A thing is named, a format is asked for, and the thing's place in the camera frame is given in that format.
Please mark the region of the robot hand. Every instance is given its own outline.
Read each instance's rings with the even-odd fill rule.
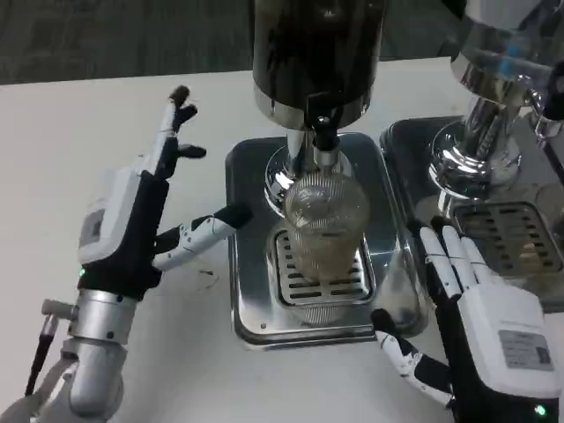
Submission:
[[[413,223],[449,365],[398,336],[375,310],[375,336],[399,374],[459,422],[558,421],[559,378],[538,297],[494,274],[473,240],[442,218]]]
[[[44,301],[46,316],[25,397],[0,416],[1,423],[98,423],[119,408],[121,377],[137,304],[160,282],[163,271],[187,263],[252,218],[245,204],[228,205],[158,234],[168,181],[179,158],[199,159],[206,151],[179,145],[177,132],[197,113],[184,105],[189,89],[169,96],[152,153],[107,178],[88,207],[78,259],[82,264],[74,305]],[[42,385],[35,381],[58,322],[70,322],[61,359]]]

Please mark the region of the gray carpet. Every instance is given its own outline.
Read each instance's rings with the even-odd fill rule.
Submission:
[[[455,32],[439,0],[390,0],[382,58],[436,56]],[[249,58],[248,0],[0,0],[0,84],[240,71]]]

